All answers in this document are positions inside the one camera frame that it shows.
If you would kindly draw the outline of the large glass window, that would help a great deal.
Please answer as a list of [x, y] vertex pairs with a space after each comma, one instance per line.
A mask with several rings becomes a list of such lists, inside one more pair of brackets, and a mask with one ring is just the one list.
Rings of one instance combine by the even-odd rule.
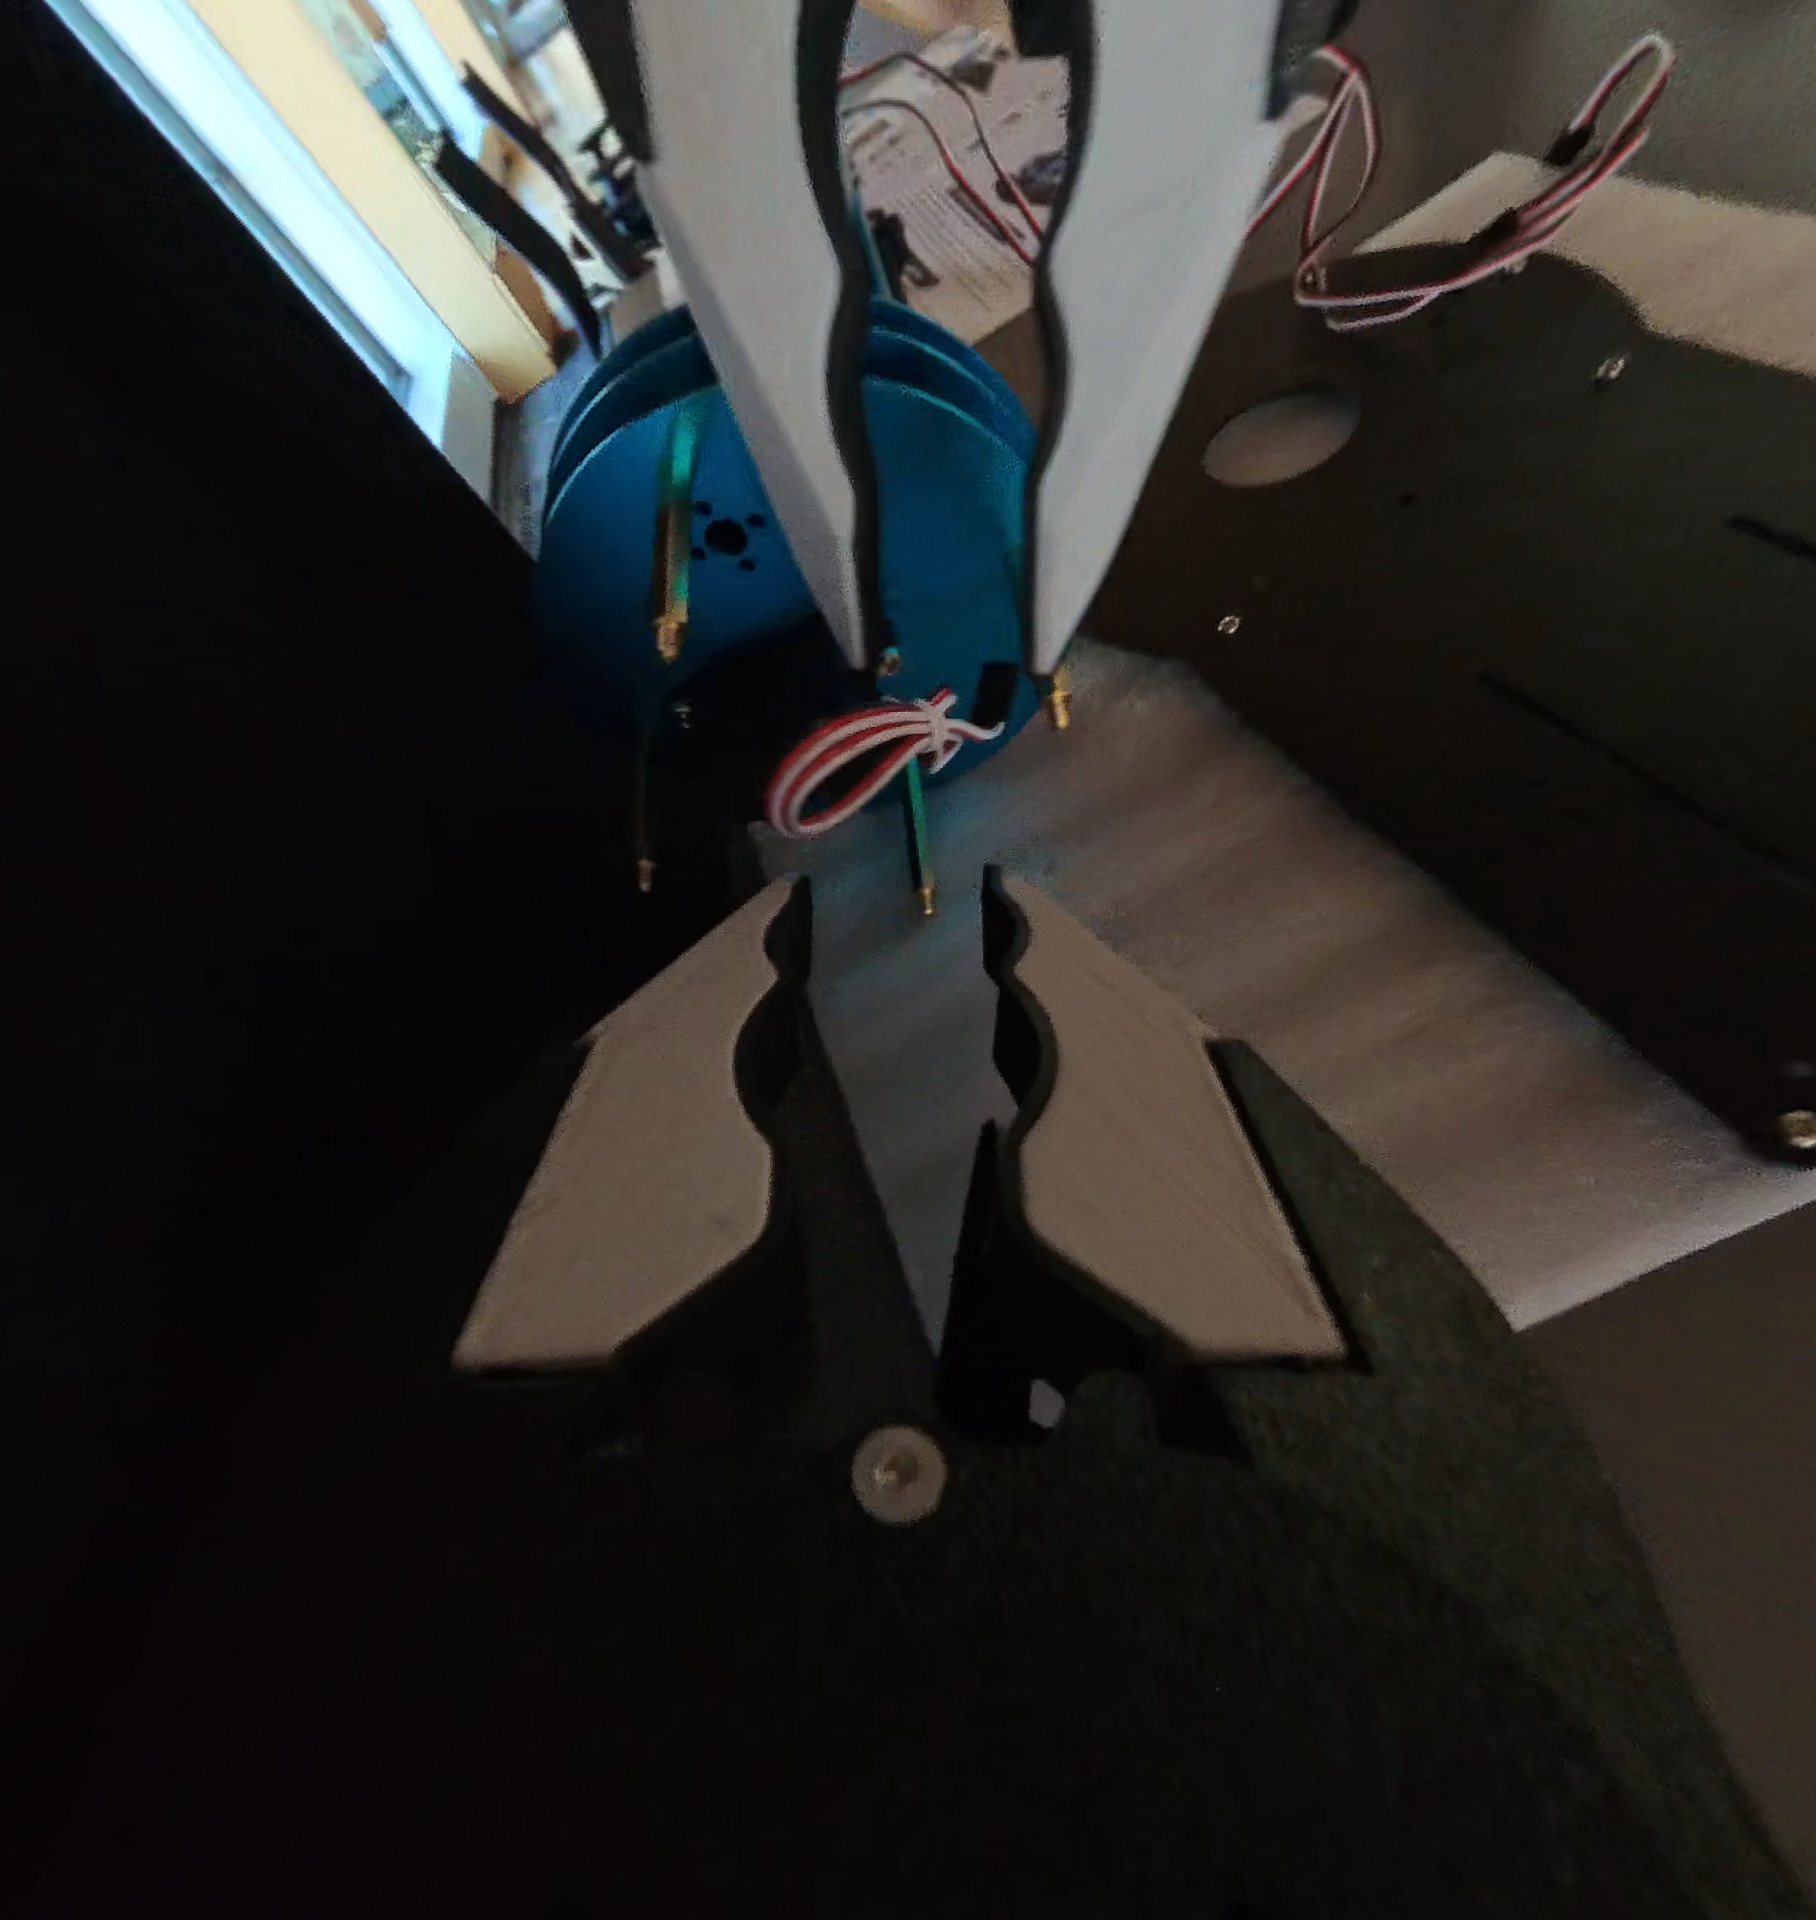
[[44, 4], [218, 192], [345, 348], [523, 545], [534, 397], [579, 348], [563, 294], [434, 159], [534, 217], [563, 204], [466, 89], [536, 111], [489, 4]]

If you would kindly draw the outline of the person's black clothed torso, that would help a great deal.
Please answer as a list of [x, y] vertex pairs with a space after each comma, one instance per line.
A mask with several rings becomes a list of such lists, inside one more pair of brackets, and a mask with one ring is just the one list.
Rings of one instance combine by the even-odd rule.
[[0, 4], [0, 1916], [316, 1293], [727, 913], [530, 560], [47, 4]]

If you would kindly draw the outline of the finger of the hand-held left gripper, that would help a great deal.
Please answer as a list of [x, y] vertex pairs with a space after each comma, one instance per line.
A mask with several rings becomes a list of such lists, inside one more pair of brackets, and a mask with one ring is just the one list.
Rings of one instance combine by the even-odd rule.
[[1065, 60], [1065, 180], [1035, 268], [1044, 412], [1024, 491], [1024, 664], [1079, 632], [1271, 171], [1275, 3], [1028, 4]]
[[847, 204], [849, 4], [634, 3], [641, 197], [831, 635], [871, 668], [871, 276]]

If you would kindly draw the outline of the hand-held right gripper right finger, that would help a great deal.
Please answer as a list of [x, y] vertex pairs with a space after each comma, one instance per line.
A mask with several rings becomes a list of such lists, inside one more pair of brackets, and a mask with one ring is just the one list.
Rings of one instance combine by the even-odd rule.
[[1353, 1362], [1350, 1331], [1225, 1044], [1038, 883], [980, 889], [992, 1065], [1014, 1103], [969, 1176], [943, 1316], [954, 1429], [1041, 1429], [1138, 1380], [1154, 1429], [1227, 1429], [1217, 1378]]

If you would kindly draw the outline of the black office chair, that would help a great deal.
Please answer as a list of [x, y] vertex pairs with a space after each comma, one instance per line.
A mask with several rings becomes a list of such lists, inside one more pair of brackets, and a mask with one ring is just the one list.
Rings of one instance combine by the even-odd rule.
[[579, 346], [603, 356], [612, 341], [612, 301], [651, 265], [655, 232], [637, 210], [634, 173], [597, 165], [581, 177], [471, 60], [457, 66], [457, 93], [479, 117], [479, 147], [469, 152], [442, 132], [428, 177], [498, 255], [555, 297]]

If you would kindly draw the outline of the black metal base plate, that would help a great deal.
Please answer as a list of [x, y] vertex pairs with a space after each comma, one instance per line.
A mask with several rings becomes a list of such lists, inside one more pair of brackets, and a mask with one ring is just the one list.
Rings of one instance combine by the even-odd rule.
[[1565, 260], [1355, 338], [1227, 297], [1088, 624], [1816, 1165], [1816, 376]]

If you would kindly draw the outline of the instruction manual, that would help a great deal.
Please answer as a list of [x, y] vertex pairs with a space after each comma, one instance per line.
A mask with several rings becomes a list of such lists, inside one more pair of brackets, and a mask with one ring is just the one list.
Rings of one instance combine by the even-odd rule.
[[898, 297], [965, 344], [1028, 312], [1065, 179], [1068, 72], [958, 29], [840, 75], [851, 197]]

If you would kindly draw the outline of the white foam sheet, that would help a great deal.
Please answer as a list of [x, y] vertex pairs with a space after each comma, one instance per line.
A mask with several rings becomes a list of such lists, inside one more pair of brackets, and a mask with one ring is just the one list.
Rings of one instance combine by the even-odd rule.
[[919, 923], [877, 825], [761, 843], [816, 889], [811, 1001], [910, 1300], [941, 1341], [992, 1069], [979, 878], [1003, 859], [1195, 1015], [1249, 1040], [1519, 1327], [1816, 1204], [1766, 1170], [1177, 664], [1085, 643], [1077, 720], [943, 796]]

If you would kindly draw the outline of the teal blue object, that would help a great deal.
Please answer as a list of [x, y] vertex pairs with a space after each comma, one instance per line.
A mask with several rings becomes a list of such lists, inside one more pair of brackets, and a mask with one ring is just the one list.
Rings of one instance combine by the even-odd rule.
[[[1038, 714], [1020, 660], [1016, 575], [1035, 431], [1009, 384], [960, 338], [904, 304], [873, 301], [863, 406], [877, 469], [885, 697], [955, 695], [958, 780]], [[703, 404], [694, 469], [688, 625], [656, 658], [651, 563], [656, 471], [674, 411]], [[626, 745], [647, 726], [688, 771], [773, 757], [835, 712], [861, 705], [779, 525], [744, 438], [685, 310], [610, 349], [559, 430], [534, 575], [540, 638], [567, 691]]]

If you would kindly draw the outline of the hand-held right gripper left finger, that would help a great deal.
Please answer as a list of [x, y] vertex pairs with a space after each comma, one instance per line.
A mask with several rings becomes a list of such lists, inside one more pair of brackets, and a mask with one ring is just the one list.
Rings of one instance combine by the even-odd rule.
[[811, 888], [776, 877], [597, 1020], [454, 1341], [455, 1372], [600, 1372], [776, 1233]]

